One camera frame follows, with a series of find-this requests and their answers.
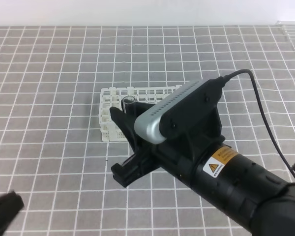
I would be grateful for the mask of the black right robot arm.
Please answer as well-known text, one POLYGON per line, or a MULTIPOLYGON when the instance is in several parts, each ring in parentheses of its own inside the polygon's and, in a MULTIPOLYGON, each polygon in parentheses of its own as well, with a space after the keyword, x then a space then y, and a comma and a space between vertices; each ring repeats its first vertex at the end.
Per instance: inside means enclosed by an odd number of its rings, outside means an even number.
POLYGON ((216 105, 182 102, 165 113, 167 139, 154 145, 135 133, 134 123, 152 105, 135 102, 110 109, 112 121, 133 155, 111 168, 127 187, 163 168, 254 236, 295 236, 295 182, 289 183, 224 144, 216 105))

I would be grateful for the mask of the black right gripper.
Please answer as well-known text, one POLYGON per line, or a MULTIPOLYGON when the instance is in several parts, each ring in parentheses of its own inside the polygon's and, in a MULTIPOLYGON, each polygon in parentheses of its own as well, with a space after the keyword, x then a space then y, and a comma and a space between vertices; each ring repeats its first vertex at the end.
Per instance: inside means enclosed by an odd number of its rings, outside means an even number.
POLYGON ((111 167, 113 178, 121 186, 127 187, 161 167, 190 187, 200 163, 209 158, 214 148, 220 147, 225 140, 221 134, 218 108, 189 131, 156 145, 139 137, 134 130, 135 118, 153 106, 152 103, 134 102, 130 105, 130 115, 119 108, 110 108, 112 121, 133 150, 133 154, 122 164, 111 167))

